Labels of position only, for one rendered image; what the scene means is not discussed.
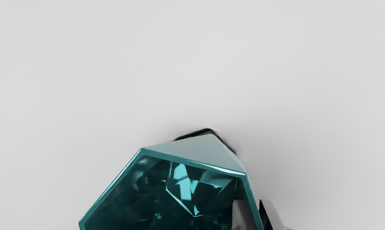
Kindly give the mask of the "teal faceted mug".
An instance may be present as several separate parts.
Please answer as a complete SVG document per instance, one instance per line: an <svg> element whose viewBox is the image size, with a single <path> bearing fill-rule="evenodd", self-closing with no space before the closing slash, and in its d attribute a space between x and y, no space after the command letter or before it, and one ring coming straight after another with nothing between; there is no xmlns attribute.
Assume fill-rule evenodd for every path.
<svg viewBox="0 0 385 230"><path fill-rule="evenodd" d="M80 230L232 230L247 202L264 230L243 161L217 134L141 148L78 223Z"/></svg>

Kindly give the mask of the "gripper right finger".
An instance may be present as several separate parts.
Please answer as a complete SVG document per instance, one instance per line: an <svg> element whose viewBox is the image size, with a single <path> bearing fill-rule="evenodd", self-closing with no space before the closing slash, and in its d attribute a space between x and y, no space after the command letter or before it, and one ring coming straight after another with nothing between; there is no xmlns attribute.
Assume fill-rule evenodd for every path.
<svg viewBox="0 0 385 230"><path fill-rule="evenodd" d="M295 230L287 227L272 202L272 200L259 201L259 214L264 230Z"/></svg>

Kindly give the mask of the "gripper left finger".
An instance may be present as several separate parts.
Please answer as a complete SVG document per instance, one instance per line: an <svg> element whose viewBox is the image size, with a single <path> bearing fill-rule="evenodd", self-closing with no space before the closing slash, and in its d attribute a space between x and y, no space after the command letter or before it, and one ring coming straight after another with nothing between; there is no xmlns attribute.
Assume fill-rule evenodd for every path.
<svg viewBox="0 0 385 230"><path fill-rule="evenodd" d="M243 199L236 199L232 203L232 230L256 230L253 215Z"/></svg>

